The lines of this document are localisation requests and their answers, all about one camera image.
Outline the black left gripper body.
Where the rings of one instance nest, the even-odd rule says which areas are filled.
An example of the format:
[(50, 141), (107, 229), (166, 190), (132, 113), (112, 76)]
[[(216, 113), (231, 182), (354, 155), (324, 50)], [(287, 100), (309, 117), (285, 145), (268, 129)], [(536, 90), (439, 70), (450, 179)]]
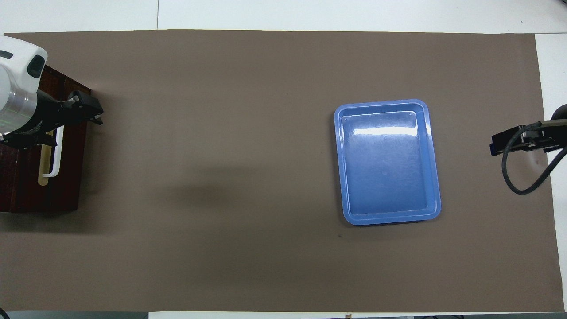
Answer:
[(48, 132), (68, 124), (74, 99), (59, 101), (40, 89), (36, 93), (9, 93), (1, 110), (1, 145), (28, 149), (55, 147)]

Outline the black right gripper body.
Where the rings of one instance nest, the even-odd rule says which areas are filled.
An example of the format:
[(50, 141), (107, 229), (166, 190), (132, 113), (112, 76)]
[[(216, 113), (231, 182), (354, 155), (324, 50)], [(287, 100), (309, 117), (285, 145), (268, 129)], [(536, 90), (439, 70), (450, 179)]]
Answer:
[(530, 143), (523, 151), (543, 149), (545, 153), (557, 151), (567, 145), (567, 105), (559, 107), (550, 121), (542, 121), (541, 128), (528, 131)]

